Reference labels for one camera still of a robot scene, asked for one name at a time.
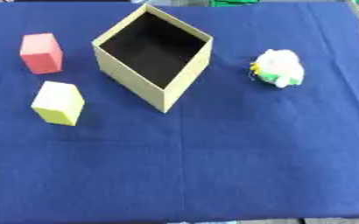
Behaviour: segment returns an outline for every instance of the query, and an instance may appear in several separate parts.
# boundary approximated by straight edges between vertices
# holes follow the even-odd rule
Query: beige box
[[[163,113],[209,63],[213,38],[144,4],[93,41],[100,69]]]

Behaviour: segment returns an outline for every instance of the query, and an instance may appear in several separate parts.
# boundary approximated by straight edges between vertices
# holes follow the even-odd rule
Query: yellow cube
[[[74,126],[84,100],[73,84],[45,81],[31,107],[47,123]]]

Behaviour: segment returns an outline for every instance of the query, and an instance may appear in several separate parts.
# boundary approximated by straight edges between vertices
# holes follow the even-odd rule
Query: cardboard box
[[[52,33],[24,35],[20,57],[33,74],[61,71],[62,51]]]
[[[75,126],[84,100],[73,84],[45,81],[31,107],[47,123]]]
[[[163,113],[209,63],[213,38],[145,4],[93,41],[101,70]]]

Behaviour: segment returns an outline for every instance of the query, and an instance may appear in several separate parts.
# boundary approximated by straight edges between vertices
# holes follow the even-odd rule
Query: stuffed toy
[[[277,88],[300,85],[305,70],[295,52],[290,50],[268,50],[250,63],[250,71],[260,80],[274,84]]]

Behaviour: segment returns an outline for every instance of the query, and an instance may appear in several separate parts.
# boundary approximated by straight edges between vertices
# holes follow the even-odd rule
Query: pink cube
[[[62,51],[52,33],[25,35],[20,57],[34,74],[61,71]]]

